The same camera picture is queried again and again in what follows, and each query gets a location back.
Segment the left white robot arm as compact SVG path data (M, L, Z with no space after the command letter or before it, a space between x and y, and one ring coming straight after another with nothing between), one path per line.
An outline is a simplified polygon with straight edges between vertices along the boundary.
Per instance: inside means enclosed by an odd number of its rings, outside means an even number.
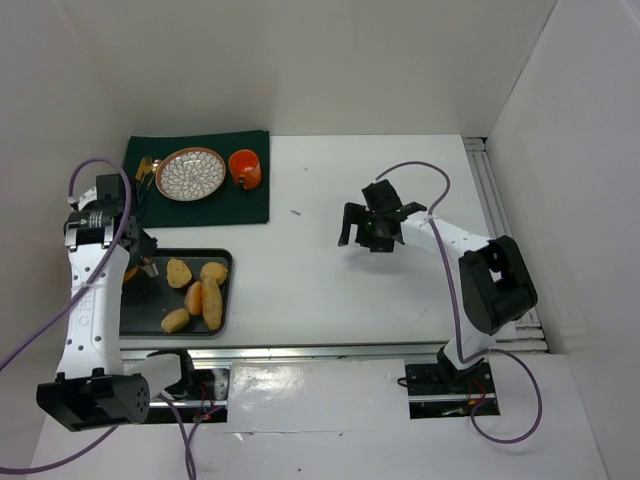
M74 206L64 225L75 302L56 376L38 386L36 401L71 432L141 424L153 399L190 383L193 365L180 349L154 352L131 371L124 367L125 275L157 274L157 241L138 225L136 207L131 181L100 175L95 193Z

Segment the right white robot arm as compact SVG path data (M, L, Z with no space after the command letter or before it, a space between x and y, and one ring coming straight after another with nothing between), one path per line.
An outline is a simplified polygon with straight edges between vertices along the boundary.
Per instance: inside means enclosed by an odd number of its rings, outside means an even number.
M516 241L472 234L435 216L417 202L404 204L387 180L362 190L363 205L344 205L340 247L355 242L374 253L408 245L440 258L452 300L454 337L437 355L440 375L451 384L471 375L505 325L521 319L538 294Z

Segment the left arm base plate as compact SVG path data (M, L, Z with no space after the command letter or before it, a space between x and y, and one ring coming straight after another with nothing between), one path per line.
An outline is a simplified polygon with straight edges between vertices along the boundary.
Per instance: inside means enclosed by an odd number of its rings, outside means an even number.
M228 419L230 386L229 365L196 367L187 382L171 386L163 395L172 401L185 425L221 424Z

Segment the long bread roll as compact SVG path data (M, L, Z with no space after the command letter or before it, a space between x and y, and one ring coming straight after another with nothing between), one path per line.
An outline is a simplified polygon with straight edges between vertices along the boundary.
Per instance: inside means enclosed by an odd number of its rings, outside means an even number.
M217 330L222 324L223 299L219 285L213 279L202 281L202 317L206 326Z

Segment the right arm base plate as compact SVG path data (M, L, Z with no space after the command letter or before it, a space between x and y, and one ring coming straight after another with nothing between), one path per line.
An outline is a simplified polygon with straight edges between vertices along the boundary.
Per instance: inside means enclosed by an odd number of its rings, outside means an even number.
M408 395L409 415L416 419L497 416L500 408L489 363L454 377L438 363L407 364L397 380Z

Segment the round bread slice top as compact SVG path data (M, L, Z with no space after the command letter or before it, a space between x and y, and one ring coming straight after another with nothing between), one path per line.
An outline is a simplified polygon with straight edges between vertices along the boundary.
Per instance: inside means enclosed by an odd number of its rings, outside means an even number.
M166 266L166 279L171 288L183 289L191 285L193 274L183 260L170 258Z

